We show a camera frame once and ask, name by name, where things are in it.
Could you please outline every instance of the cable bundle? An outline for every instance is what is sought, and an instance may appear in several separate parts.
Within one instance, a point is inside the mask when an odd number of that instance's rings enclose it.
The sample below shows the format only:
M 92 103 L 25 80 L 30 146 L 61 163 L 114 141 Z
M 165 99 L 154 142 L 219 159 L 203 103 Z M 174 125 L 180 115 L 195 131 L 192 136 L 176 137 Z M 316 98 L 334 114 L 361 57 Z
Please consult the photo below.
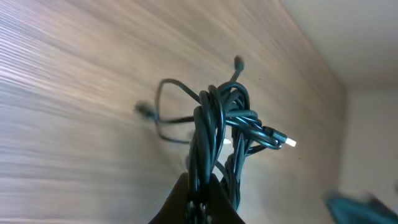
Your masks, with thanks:
M 214 167 L 222 173 L 221 186 L 229 202 L 235 210 L 240 201 L 240 179 L 244 160 L 247 156 L 265 148 L 280 149 L 283 143 L 295 145 L 295 142 L 275 129 L 263 126 L 255 111 L 250 110 L 248 91 L 236 82 L 244 68 L 240 57 L 235 57 L 235 72 L 230 81 L 215 87 L 210 85 L 208 91 L 194 93 L 178 80 L 162 80 L 157 89 L 155 111 L 145 104 L 138 104 L 136 110 L 155 121 L 159 136 L 166 141 L 189 144 L 189 220 L 205 220 L 203 206 L 208 200 L 205 197 L 210 175 Z M 162 119 L 159 115 L 159 101 L 162 88 L 166 83 L 180 87 L 190 95 L 200 106 L 193 111 L 193 116 L 177 119 Z M 166 136 L 160 129 L 161 124 L 195 123 L 195 134 L 191 141 L 174 139 Z M 223 166 L 217 161 L 223 147 L 226 126 L 232 127 L 234 152 L 228 156 Z

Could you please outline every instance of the cable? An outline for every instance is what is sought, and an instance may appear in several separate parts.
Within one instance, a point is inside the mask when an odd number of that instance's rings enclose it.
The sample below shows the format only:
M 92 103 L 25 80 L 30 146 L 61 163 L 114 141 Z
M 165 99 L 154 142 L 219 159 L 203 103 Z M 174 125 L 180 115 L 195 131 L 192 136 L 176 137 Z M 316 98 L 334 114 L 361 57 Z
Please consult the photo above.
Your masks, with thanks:
M 136 105 L 138 112 L 155 121 L 156 130 L 161 139 L 190 145 L 188 179 L 189 197 L 193 202 L 190 209 L 196 209 L 196 213 L 192 212 L 193 214 L 189 215 L 188 219 L 191 220 L 198 220 L 197 215 L 201 212 L 199 205 L 206 204 L 207 198 L 203 195 L 214 167 L 222 172 L 221 186 L 228 196 L 229 202 L 237 210 L 240 201 L 241 172 L 245 158 L 265 148 L 280 149 L 283 143 L 295 146 L 295 141 L 289 139 L 285 134 L 263 126 L 257 113 L 250 110 L 248 91 L 242 84 L 236 82 L 244 69 L 243 60 L 236 56 L 234 65 L 235 72 L 230 81 L 219 87 L 210 85 L 208 91 L 201 91 L 197 95 L 178 80 L 164 79 L 160 82 L 156 92 L 154 110 L 145 103 Z M 163 86 L 168 83 L 177 85 L 200 104 L 194 109 L 193 116 L 175 119 L 160 117 L 160 96 Z M 186 122 L 195 123 L 195 134 L 191 141 L 168 137 L 160 128 L 163 124 Z M 234 152 L 228 156 L 223 166 L 217 159 L 223 147 L 227 125 L 232 127 Z

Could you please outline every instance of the black cable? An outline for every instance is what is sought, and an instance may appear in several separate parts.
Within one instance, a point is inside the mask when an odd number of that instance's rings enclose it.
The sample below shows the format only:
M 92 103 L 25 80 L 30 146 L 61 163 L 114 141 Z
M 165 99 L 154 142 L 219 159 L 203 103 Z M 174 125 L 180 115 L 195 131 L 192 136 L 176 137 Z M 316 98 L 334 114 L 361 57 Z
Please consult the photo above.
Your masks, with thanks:
M 198 213 L 201 213 L 199 204 L 206 204 L 207 199 L 204 195 L 214 166 L 223 173 L 221 186 L 228 196 L 229 202 L 237 210 L 240 201 L 241 171 L 245 158 L 265 148 L 280 149 L 282 144 L 288 139 L 286 135 L 275 129 L 262 126 L 257 113 L 250 110 L 248 91 L 242 84 L 236 82 L 244 68 L 244 63 L 237 56 L 234 64 L 234 75 L 230 81 L 219 87 L 210 85 L 208 91 L 201 91 L 197 95 L 182 82 L 174 79 L 165 79 L 160 82 L 157 89 L 154 111 L 142 103 L 136 106 L 136 110 L 155 121 L 156 130 L 160 138 L 170 142 L 190 144 L 188 165 L 189 196 L 196 208 L 196 213 L 192 212 L 193 215 L 190 218 L 196 218 L 197 221 Z M 167 83 L 177 85 L 200 104 L 200 106 L 195 108 L 193 116 L 176 119 L 163 119 L 160 117 L 160 95 L 163 86 Z M 191 141 L 170 138 L 160 128 L 162 124 L 186 122 L 195 123 L 195 134 Z M 227 125 L 232 127 L 234 152 L 228 156 L 225 165 L 222 166 L 217 161 L 217 158 L 223 146 Z

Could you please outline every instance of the cord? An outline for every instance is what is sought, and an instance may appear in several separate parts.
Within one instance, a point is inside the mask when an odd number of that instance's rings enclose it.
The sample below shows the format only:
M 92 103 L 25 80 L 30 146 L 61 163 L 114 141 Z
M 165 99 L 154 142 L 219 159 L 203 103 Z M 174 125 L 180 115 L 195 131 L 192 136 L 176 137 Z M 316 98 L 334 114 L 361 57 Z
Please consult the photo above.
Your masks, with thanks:
M 244 69 L 244 62 L 239 56 L 235 57 L 234 66 L 235 72 L 230 81 L 219 87 L 210 85 L 208 91 L 203 90 L 199 92 L 199 95 L 178 80 L 164 79 L 160 82 L 156 92 L 154 110 L 145 103 L 136 105 L 138 112 L 155 121 L 156 130 L 161 139 L 190 145 L 189 197 L 196 205 L 197 213 L 201 212 L 199 204 L 206 204 L 207 198 L 204 195 L 214 167 L 222 172 L 221 186 L 232 207 L 237 210 L 240 202 L 240 180 L 245 158 L 265 148 L 280 149 L 283 143 L 295 145 L 295 142 L 285 134 L 263 126 L 257 113 L 250 110 L 248 91 L 242 84 L 236 82 Z M 194 109 L 193 116 L 176 119 L 160 117 L 159 102 L 165 84 L 177 85 L 200 104 Z M 195 134 L 191 141 L 168 137 L 160 128 L 163 124 L 187 122 L 195 123 Z M 228 156 L 223 166 L 217 159 L 223 147 L 227 125 L 232 127 L 234 152 Z M 191 220 L 198 219 L 196 217 L 198 214 L 193 213 L 189 218 Z

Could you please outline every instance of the wood grain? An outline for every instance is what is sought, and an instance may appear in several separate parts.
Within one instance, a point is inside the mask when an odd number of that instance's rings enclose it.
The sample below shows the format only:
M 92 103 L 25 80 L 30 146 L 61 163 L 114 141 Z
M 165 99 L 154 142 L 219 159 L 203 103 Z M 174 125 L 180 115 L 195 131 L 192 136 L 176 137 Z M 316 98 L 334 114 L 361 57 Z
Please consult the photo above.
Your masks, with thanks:
M 279 1 L 1 0 L 0 223 L 148 222 L 187 149 L 159 141 L 135 102 L 162 78 L 219 85 L 236 54 L 252 107 L 298 141 L 246 161 L 239 214 L 329 222 L 345 90 Z M 162 100 L 166 115 L 195 106 L 173 88 Z

